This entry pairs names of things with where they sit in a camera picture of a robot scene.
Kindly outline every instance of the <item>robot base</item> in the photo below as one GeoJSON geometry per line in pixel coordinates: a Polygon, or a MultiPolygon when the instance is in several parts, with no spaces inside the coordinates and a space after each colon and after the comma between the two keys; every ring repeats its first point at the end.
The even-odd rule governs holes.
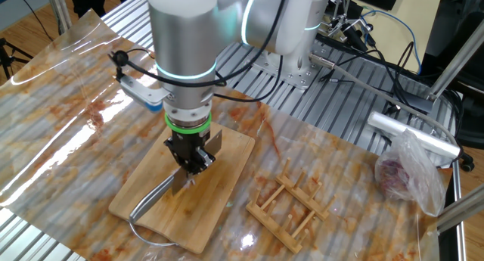
{"type": "MultiPolygon", "coordinates": [[[[318,52],[319,54],[325,53],[322,46],[314,44],[312,46],[312,51],[318,52]]],[[[249,54],[246,58],[246,63],[252,58],[252,54],[249,54]]],[[[274,65],[267,58],[267,53],[262,54],[253,65],[253,69],[262,71],[271,76],[277,76],[279,71],[279,66],[274,65]]],[[[296,72],[282,71],[281,80],[289,85],[292,85],[298,89],[306,90],[311,85],[315,76],[318,75],[321,66],[317,64],[309,64],[306,68],[302,67],[301,70],[296,72]]]]}

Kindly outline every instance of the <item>marble pattern surface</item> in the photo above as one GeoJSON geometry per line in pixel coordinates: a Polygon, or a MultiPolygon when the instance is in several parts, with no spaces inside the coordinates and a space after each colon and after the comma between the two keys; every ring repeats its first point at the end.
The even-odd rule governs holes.
{"type": "MultiPolygon", "coordinates": [[[[217,228],[200,255],[143,244],[107,210],[166,126],[163,114],[133,103],[114,80],[107,53],[137,47],[89,12],[0,88],[0,205],[94,261],[439,259],[435,220],[413,203],[384,198],[374,183],[375,154],[265,104],[218,98],[213,121],[255,138],[256,146],[217,228]],[[323,182],[317,201],[337,195],[327,221],[309,223],[297,255],[245,210],[256,188],[262,188],[259,204],[277,189],[274,179],[287,157],[289,177],[308,173],[304,191],[323,182]]],[[[130,58],[156,71],[144,52],[130,58]]],[[[446,181],[450,174],[443,173],[446,181]]],[[[309,213],[287,192],[277,201],[273,217],[281,223],[290,213],[291,228],[309,213]]],[[[146,229],[140,233],[166,242],[146,229]]]]}

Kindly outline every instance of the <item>metal rod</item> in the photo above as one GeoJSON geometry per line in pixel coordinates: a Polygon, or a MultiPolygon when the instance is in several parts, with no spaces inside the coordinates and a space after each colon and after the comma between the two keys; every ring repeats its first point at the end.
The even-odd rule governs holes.
{"type": "Polygon", "coordinates": [[[309,220],[315,215],[315,211],[311,211],[309,213],[309,215],[301,222],[301,225],[299,225],[296,229],[296,231],[294,231],[294,233],[291,235],[293,238],[295,238],[297,236],[297,234],[299,234],[302,229],[304,228],[304,226],[306,226],[306,224],[308,224],[309,220]]]}
{"type": "Polygon", "coordinates": [[[65,0],[49,0],[59,26],[59,34],[65,33],[72,25],[65,0]]]}
{"type": "Polygon", "coordinates": [[[446,207],[437,220],[437,231],[443,233],[481,210],[484,210],[484,185],[446,207]]]}
{"type": "Polygon", "coordinates": [[[454,159],[461,152],[461,148],[456,145],[443,141],[437,137],[433,137],[425,132],[420,131],[419,129],[405,125],[398,120],[394,120],[393,118],[376,111],[370,113],[370,116],[368,117],[368,125],[381,129],[392,136],[401,135],[405,130],[408,129],[409,131],[413,132],[415,136],[417,136],[423,148],[447,158],[454,159]]]}
{"type": "Polygon", "coordinates": [[[349,2],[351,0],[346,0],[346,6],[345,6],[345,15],[348,16],[348,8],[349,8],[349,2]]]}
{"type": "Polygon", "coordinates": [[[336,7],[334,8],[334,16],[333,16],[334,19],[336,19],[336,16],[338,15],[338,8],[340,7],[340,1],[341,0],[336,1],[336,7]]]}
{"type": "Polygon", "coordinates": [[[459,74],[462,67],[476,53],[477,49],[484,42],[484,21],[477,27],[461,50],[455,55],[451,63],[445,68],[442,75],[427,92],[427,99],[435,101],[447,88],[447,86],[459,74]]]}
{"type": "Polygon", "coordinates": [[[271,201],[273,201],[281,193],[281,191],[284,190],[284,188],[285,188],[284,185],[279,186],[277,191],[274,192],[274,194],[272,194],[271,197],[269,197],[269,199],[265,201],[265,203],[260,207],[260,209],[264,210],[271,203],[271,201]]]}

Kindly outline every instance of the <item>silver cylinder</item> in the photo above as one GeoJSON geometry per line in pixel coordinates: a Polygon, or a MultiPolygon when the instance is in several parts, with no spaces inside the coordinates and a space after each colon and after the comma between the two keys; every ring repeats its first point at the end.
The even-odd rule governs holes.
{"type": "Polygon", "coordinates": [[[371,112],[370,116],[368,117],[368,124],[381,129],[384,132],[388,132],[393,136],[401,135],[406,129],[408,129],[417,136],[423,148],[428,151],[432,151],[435,154],[451,159],[456,158],[461,152],[461,149],[453,144],[428,135],[418,129],[407,126],[404,123],[400,123],[399,121],[381,113],[371,112]]]}
{"type": "MultiPolygon", "coordinates": [[[[150,22],[159,76],[179,82],[215,79],[217,0],[149,0],[150,22]]],[[[213,96],[213,87],[186,88],[162,83],[172,93],[164,100],[179,109],[195,109],[213,96]]]]}
{"type": "Polygon", "coordinates": [[[427,92],[427,99],[435,101],[451,84],[452,80],[459,74],[464,65],[476,53],[477,49],[484,43],[484,21],[477,27],[472,36],[455,55],[451,63],[445,68],[442,75],[427,92]]]}
{"type": "MultiPolygon", "coordinates": [[[[329,0],[312,0],[311,10],[301,41],[294,51],[284,55],[282,68],[284,74],[305,73],[307,69],[309,69],[309,66],[311,65],[311,61],[309,61],[309,53],[311,52],[312,45],[318,34],[321,18],[326,10],[328,1],[329,0]]],[[[269,63],[276,67],[279,65],[279,57],[280,55],[278,54],[269,54],[267,56],[269,63]]]]}

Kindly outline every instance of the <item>black cable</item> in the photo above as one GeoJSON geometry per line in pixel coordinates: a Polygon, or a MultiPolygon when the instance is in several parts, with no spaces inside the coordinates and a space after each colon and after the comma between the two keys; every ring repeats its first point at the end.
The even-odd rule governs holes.
{"type": "Polygon", "coordinates": [[[146,52],[146,54],[148,54],[149,57],[151,57],[152,59],[154,59],[154,57],[151,54],[151,52],[149,50],[147,50],[146,48],[133,48],[133,49],[129,49],[126,53],[133,52],[133,51],[143,51],[143,52],[146,52]]]}
{"type": "Polygon", "coordinates": [[[30,5],[27,2],[27,0],[23,0],[23,1],[25,2],[25,4],[27,4],[27,6],[29,7],[30,11],[33,13],[33,16],[35,16],[36,19],[37,19],[37,21],[40,23],[40,26],[44,30],[45,35],[47,35],[47,37],[51,40],[51,42],[53,42],[54,40],[48,35],[47,30],[45,30],[44,25],[42,24],[42,22],[40,21],[40,19],[37,17],[37,14],[33,11],[32,7],[30,7],[30,5]]]}
{"type": "MultiPolygon", "coordinates": [[[[386,64],[386,61],[385,61],[385,57],[383,56],[383,54],[377,49],[375,48],[374,50],[370,50],[370,51],[366,51],[366,52],[362,52],[362,53],[358,53],[356,54],[354,57],[351,57],[350,59],[346,60],[346,61],[343,61],[339,64],[337,64],[337,66],[341,66],[343,64],[346,64],[350,61],[353,61],[355,60],[356,58],[358,57],[363,57],[365,55],[368,55],[370,53],[373,53],[373,52],[376,52],[378,53],[380,59],[383,61],[382,65],[386,68],[386,72],[388,73],[390,79],[392,80],[393,82],[393,85],[394,85],[394,89],[395,89],[395,95],[396,97],[403,103],[403,104],[406,104],[407,106],[410,107],[410,105],[408,104],[408,101],[407,99],[405,98],[405,96],[403,95],[403,92],[404,92],[404,89],[402,87],[402,85],[400,84],[400,81],[398,81],[396,78],[393,77],[392,75],[392,72],[390,71],[390,69],[388,68],[388,65],[386,64]]],[[[324,75],[321,79],[328,79],[328,78],[331,78],[332,75],[334,74],[334,70],[330,71],[328,74],[324,75]]]]}
{"type": "Polygon", "coordinates": [[[380,52],[380,50],[378,50],[377,48],[375,48],[375,49],[377,50],[376,53],[378,54],[378,56],[380,57],[380,59],[383,61],[383,65],[384,65],[384,67],[386,69],[386,72],[388,73],[388,76],[393,81],[393,88],[395,89],[395,95],[396,95],[396,97],[403,104],[405,104],[405,105],[407,105],[407,106],[410,107],[410,104],[408,103],[407,99],[405,98],[405,96],[402,93],[402,92],[404,92],[404,89],[403,89],[402,85],[400,84],[400,81],[398,81],[396,78],[393,77],[392,72],[390,71],[390,68],[388,68],[388,65],[386,65],[385,57],[380,52]]]}
{"type": "MultiPolygon", "coordinates": [[[[257,54],[252,58],[252,60],[250,60],[248,64],[244,65],[239,70],[233,72],[230,75],[224,76],[224,77],[222,77],[220,79],[216,79],[216,80],[211,81],[211,82],[196,82],[196,83],[179,82],[179,81],[175,81],[175,80],[171,80],[171,79],[166,79],[166,78],[164,78],[162,76],[158,76],[158,75],[155,75],[153,73],[150,73],[146,69],[139,67],[138,65],[132,63],[129,60],[127,60],[125,64],[127,64],[128,66],[130,66],[134,70],[137,70],[138,72],[141,72],[141,73],[143,73],[145,75],[148,75],[148,76],[150,76],[150,77],[152,77],[154,79],[157,79],[157,80],[159,80],[161,82],[168,83],[168,84],[175,85],[175,86],[180,86],[180,87],[192,87],[192,88],[196,88],[196,87],[208,87],[208,86],[212,86],[212,85],[217,85],[217,84],[222,83],[222,82],[226,82],[227,80],[229,80],[229,79],[231,79],[231,78],[233,78],[235,76],[238,76],[241,73],[243,73],[245,70],[249,69],[256,62],[256,60],[260,57],[260,55],[264,52],[265,48],[267,47],[267,45],[271,41],[271,37],[274,34],[274,31],[275,31],[276,26],[278,25],[279,18],[281,17],[282,10],[283,10],[284,3],[285,2],[286,2],[286,0],[281,0],[281,3],[279,4],[279,9],[278,9],[278,12],[276,13],[276,16],[275,16],[275,19],[274,19],[274,23],[272,24],[271,30],[269,31],[269,34],[267,35],[267,38],[265,39],[264,43],[262,44],[262,47],[257,52],[257,54]]],[[[117,59],[116,56],[114,56],[114,54],[115,53],[113,53],[113,55],[110,56],[110,58],[112,60],[116,60],[117,59]]]]}
{"type": "Polygon", "coordinates": [[[279,79],[281,78],[281,72],[282,72],[282,61],[283,61],[283,58],[284,57],[282,57],[282,55],[281,55],[281,59],[279,60],[278,77],[275,80],[274,86],[272,86],[272,89],[269,92],[267,92],[267,94],[263,95],[262,97],[260,97],[260,98],[254,98],[254,99],[242,99],[242,98],[233,98],[233,97],[229,97],[229,96],[226,96],[226,95],[219,95],[219,94],[213,94],[213,95],[216,96],[216,97],[218,97],[218,98],[224,98],[224,99],[228,99],[228,100],[236,101],[236,102],[248,102],[248,103],[252,103],[252,102],[263,101],[269,95],[271,95],[275,91],[275,89],[278,87],[278,85],[279,85],[279,79]]]}
{"type": "MultiPolygon", "coordinates": [[[[350,82],[350,83],[355,83],[355,82],[353,82],[353,81],[351,81],[351,80],[344,80],[344,79],[338,79],[338,81],[337,81],[337,82],[335,82],[335,83],[338,83],[338,82],[350,82]]],[[[385,92],[385,93],[387,93],[387,94],[389,94],[389,95],[393,95],[393,93],[392,93],[391,91],[387,91],[387,90],[384,90],[384,89],[382,89],[382,88],[378,88],[378,87],[374,87],[374,86],[371,86],[371,87],[375,88],[375,89],[376,89],[376,90],[378,90],[378,91],[382,91],[382,92],[385,92]]]]}
{"type": "Polygon", "coordinates": [[[400,74],[402,73],[402,71],[405,69],[405,65],[407,65],[408,59],[410,58],[413,49],[414,49],[414,42],[410,42],[407,45],[407,48],[403,51],[403,54],[400,57],[400,60],[399,60],[399,62],[397,64],[397,66],[399,66],[400,69],[398,70],[398,72],[397,72],[397,70],[395,70],[395,78],[397,80],[399,79],[400,74]],[[405,55],[407,55],[407,57],[406,57],[405,61],[403,62],[403,64],[400,65],[400,63],[402,62],[402,60],[405,57],[405,55]]]}

